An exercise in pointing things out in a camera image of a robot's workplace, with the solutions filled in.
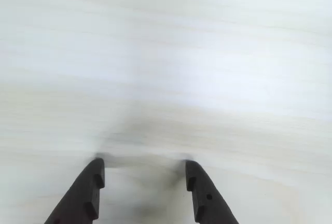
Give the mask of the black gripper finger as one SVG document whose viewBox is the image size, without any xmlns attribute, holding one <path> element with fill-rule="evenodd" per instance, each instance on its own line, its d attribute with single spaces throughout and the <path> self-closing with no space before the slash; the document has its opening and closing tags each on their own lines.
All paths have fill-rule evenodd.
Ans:
<svg viewBox="0 0 332 224">
<path fill-rule="evenodd" d="M 104 187 L 104 160 L 96 158 L 77 176 L 45 223 L 93 223 L 99 218 L 100 190 Z"/>
<path fill-rule="evenodd" d="M 196 223 L 238 224 L 228 204 L 198 162 L 187 160 L 185 172 L 186 188 L 192 194 Z"/>
</svg>

